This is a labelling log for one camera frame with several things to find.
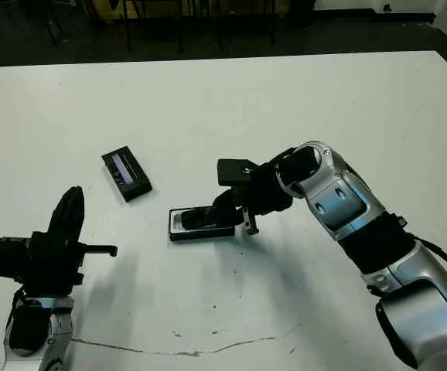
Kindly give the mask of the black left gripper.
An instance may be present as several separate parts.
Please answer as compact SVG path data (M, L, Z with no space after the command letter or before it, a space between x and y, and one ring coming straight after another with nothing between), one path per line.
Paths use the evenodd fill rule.
M114 245L79 242L84 223L84 193L80 186L69 188L58 202L50 220L50 232L34 232L27 249L24 291L30 296L67 296L81 285L79 268L86 254L116 257Z

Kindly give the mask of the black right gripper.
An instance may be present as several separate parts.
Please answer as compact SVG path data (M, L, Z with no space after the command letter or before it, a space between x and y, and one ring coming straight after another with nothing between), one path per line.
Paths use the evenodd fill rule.
M281 212L292 205L292 197L280 186L275 167L251 161L239 161L240 178L231 189L213 201L219 210L218 226L237 226L244 223L248 235L259 232L256 216Z

